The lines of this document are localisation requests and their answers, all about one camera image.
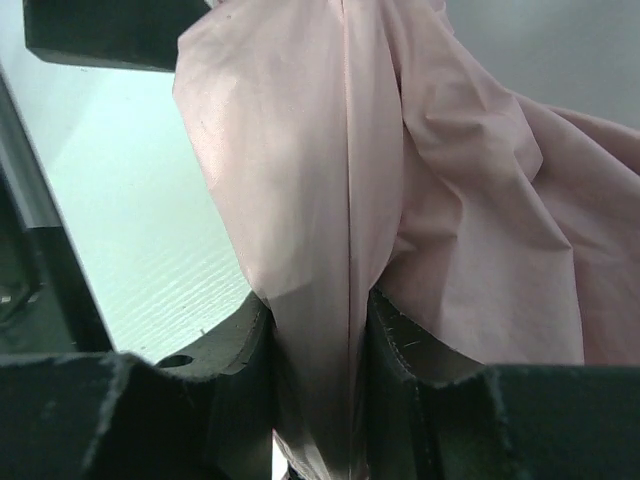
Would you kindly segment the pink and black folding umbrella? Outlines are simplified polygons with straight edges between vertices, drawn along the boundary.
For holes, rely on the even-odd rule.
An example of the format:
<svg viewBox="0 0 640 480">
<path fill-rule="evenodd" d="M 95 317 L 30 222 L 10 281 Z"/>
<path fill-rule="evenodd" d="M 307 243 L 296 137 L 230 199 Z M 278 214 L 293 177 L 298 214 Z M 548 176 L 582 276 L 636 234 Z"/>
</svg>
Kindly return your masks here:
<svg viewBox="0 0 640 480">
<path fill-rule="evenodd" d="M 276 437 L 305 479 L 364 479 L 370 290 L 476 362 L 639 361 L 639 134 L 537 103 L 441 1 L 225 1 L 173 95 L 275 319 Z"/>
</svg>

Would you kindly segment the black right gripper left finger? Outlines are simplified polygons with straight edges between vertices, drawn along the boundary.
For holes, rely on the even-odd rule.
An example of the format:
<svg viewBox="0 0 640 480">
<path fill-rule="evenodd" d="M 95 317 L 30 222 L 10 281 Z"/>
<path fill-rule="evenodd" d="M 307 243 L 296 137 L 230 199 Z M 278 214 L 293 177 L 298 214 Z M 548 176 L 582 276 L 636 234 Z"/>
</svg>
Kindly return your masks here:
<svg viewBox="0 0 640 480">
<path fill-rule="evenodd" d="M 5 479 L 267 479 L 272 316 L 249 295 L 157 364 L 125 353 L 5 355 Z"/>
</svg>

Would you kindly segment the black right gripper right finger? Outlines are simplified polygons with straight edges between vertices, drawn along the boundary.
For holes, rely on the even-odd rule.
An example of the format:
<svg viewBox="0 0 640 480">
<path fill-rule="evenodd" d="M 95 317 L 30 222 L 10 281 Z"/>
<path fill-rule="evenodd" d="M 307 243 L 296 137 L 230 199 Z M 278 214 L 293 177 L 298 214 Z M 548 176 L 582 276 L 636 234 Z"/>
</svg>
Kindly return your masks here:
<svg viewBox="0 0 640 480">
<path fill-rule="evenodd" d="M 365 338 L 372 478 L 638 477 L 636 368 L 482 366 L 378 291 Z"/>
</svg>

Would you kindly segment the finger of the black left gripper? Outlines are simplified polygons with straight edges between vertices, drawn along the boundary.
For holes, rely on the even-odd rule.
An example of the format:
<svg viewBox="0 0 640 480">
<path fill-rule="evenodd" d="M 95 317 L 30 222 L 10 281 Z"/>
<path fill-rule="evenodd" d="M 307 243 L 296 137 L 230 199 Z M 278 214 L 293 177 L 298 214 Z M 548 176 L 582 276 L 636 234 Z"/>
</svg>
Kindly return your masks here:
<svg viewBox="0 0 640 480">
<path fill-rule="evenodd" d="M 27 0 L 25 45 L 54 64 L 172 72 L 178 37 L 210 9 L 202 0 Z"/>
</svg>

